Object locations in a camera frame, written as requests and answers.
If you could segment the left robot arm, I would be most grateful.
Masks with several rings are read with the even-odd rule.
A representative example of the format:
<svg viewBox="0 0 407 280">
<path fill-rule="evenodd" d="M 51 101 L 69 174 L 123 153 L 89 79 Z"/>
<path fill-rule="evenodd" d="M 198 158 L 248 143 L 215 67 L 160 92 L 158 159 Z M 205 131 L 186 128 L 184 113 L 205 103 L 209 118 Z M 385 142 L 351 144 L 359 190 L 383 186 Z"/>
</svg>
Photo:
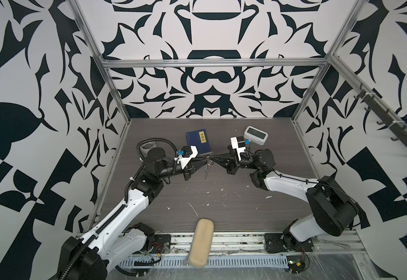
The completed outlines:
<svg viewBox="0 0 407 280">
<path fill-rule="evenodd" d="M 173 158 L 160 147 L 139 156 L 142 165 L 130 178 L 121 202 L 82 237 L 64 242 L 55 280 L 104 280 L 127 257 L 149 250 L 155 233 L 150 226 L 139 223 L 126 236 L 122 232 L 153 202 L 170 177 L 183 175 L 188 180 L 210 161 L 198 156 L 194 146 L 175 150 Z"/>
</svg>

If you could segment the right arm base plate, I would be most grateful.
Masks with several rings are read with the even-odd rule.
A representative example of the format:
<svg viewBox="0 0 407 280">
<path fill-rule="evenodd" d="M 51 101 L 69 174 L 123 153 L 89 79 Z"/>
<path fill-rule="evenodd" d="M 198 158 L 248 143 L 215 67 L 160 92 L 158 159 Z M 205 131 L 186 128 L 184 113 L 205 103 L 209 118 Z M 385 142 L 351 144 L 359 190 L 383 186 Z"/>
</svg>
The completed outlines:
<svg viewBox="0 0 407 280">
<path fill-rule="evenodd" d="M 264 234 L 265 250 L 267 253 L 312 252 L 314 243 L 311 239 L 298 241 L 290 233 Z"/>
</svg>

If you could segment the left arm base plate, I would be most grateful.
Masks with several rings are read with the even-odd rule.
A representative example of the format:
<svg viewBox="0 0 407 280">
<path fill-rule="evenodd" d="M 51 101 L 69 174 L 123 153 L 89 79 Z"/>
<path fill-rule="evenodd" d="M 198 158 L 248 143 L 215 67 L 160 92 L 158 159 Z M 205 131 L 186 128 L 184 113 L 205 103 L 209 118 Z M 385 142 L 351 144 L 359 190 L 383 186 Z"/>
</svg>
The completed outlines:
<svg viewBox="0 0 407 280">
<path fill-rule="evenodd" d="M 155 234 L 147 238 L 145 250 L 149 253 L 161 254 L 169 251 L 170 245 L 170 234 Z"/>
</svg>

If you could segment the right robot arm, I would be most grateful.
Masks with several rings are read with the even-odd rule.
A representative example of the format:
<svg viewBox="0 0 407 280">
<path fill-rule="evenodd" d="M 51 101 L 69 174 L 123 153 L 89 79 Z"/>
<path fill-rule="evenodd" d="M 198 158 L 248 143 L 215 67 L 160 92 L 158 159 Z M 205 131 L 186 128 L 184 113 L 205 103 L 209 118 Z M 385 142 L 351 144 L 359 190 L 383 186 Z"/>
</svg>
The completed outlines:
<svg viewBox="0 0 407 280">
<path fill-rule="evenodd" d="M 269 149 L 255 153 L 231 151 L 209 156 L 209 160 L 224 167 L 228 174 L 251 169 L 252 184 L 257 188 L 283 193 L 308 203 L 311 214 L 292 222 L 284 231 L 287 242 L 303 243 L 324 233 L 340 236 L 359 215 L 359 205 L 329 176 L 307 179 L 286 175 L 275 170 L 275 158 Z"/>
</svg>

